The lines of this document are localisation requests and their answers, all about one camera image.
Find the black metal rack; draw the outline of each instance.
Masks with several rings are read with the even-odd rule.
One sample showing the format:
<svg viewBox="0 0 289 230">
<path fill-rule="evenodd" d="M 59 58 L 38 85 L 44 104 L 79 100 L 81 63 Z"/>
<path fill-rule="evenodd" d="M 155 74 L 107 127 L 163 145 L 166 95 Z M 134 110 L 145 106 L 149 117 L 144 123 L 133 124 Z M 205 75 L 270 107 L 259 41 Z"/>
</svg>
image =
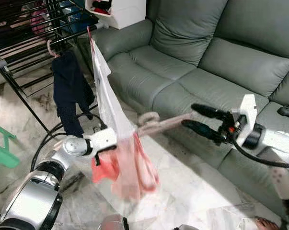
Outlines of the black metal rack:
<svg viewBox="0 0 289 230">
<path fill-rule="evenodd" d="M 64 10 L 78 7 L 69 13 Z M 86 14 L 88 17 L 69 20 L 71 16 Z M 84 28 L 73 31 L 72 26 L 77 23 L 91 22 L 90 29 L 96 29 L 97 18 L 84 8 L 72 1 L 66 0 L 0 0 L 0 60 L 8 65 L 0 69 L 1 75 L 10 84 L 17 96 L 22 100 L 28 110 L 49 133 L 49 129 L 27 103 L 26 98 L 50 86 L 26 93 L 26 89 L 46 79 L 52 78 L 51 70 L 44 76 L 19 85 L 14 79 L 16 75 L 35 66 L 42 67 L 50 64 L 54 58 L 47 50 L 46 42 L 51 39 L 51 48 L 57 53 L 77 46 L 88 71 L 93 77 L 88 60 L 77 42 L 77 37 L 86 33 Z"/>
</svg>

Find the human foot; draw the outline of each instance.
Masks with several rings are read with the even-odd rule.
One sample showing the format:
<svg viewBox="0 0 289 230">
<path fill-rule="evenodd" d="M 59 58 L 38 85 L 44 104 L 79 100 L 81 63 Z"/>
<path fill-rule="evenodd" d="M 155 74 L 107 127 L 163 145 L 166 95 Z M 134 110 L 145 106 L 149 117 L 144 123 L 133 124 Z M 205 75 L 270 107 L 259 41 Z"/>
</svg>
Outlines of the human foot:
<svg viewBox="0 0 289 230">
<path fill-rule="evenodd" d="M 258 230 L 279 230 L 279 227 L 275 223 L 264 218 L 256 217 L 255 224 Z"/>
</svg>

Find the clothes hanger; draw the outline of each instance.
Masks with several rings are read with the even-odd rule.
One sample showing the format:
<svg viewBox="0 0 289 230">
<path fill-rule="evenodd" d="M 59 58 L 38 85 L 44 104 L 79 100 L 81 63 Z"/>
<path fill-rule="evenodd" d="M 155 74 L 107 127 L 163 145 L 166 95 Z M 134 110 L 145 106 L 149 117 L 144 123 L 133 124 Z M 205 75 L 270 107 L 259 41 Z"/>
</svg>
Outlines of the clothes hanger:
<svg viewBox="0 0 289 230">
<path fill-rule="evenodd" d="M 50 49 L 50 43 L 52 42 L 52 40 L 48 40 L 47 41 L 47 49 L 48 49 L 48 52 L 51 56 L 54 56 L 55 58 L 58 58 L 60 55 L 59 54 L 56 54 L 53 50 Z"/>
</svg>

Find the sofa armrest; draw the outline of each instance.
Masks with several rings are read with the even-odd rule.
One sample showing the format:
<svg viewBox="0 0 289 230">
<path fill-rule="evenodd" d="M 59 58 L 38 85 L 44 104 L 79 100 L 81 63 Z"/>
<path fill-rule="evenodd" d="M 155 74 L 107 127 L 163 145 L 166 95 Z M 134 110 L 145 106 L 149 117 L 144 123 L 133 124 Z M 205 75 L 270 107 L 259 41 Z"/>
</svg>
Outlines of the sofa armrest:
<svg viewBox="0 0 289 230">
<path fill-rule="evenodd" d="M 121 30 L 110 27 L 91 32 L 106 61 L 114 55 L 148 45 L 153 25 L 148 19 Z"/>
</svg>

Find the white tiled floor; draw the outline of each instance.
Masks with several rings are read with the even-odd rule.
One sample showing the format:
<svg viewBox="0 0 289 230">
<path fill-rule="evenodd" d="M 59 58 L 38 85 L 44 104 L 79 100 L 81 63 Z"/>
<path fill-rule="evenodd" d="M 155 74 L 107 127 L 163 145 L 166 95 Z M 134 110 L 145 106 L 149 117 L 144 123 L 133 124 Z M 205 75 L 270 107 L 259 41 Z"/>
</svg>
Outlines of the white tiled floor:
<svg viewBox="0 0 289 230">
<path fill-rule="evenodd" d="M 29 99 L 30 105 L 49 128 L 59 122 L 52 100 L 52 87 Z M 124 111 L 135 122 L 137 114 L 123 104 Z M 97 125 L 82 117 L 86 134 Z M 0 126 L 17 135 L 11 152 L 19 157 L 15 169 L 0 166 L 0 208 L 11 191 L 29 171 L 31 158 L 45 135 L 25 106 L 5 84 L 0 88 Z M 160 188 L 139 203 L 128 203 L 110 192 L 110 182 L 94 185 L 72 168 L 62 188 L 64 203 L 54 229 L 96 229 L 103 217 L 120 213 L 127 217 L 131 230 L 171 230 L 189 224 L 199 230 L 253 230 L 254 216 L 280 224 L 280 218 L 247 194 L 237 190 L 217 170 L 164 135 L 141 139 L 146 153 L 158 169 Z M 46 146 L 46 154 L 55 142 Z"/>
</svg>

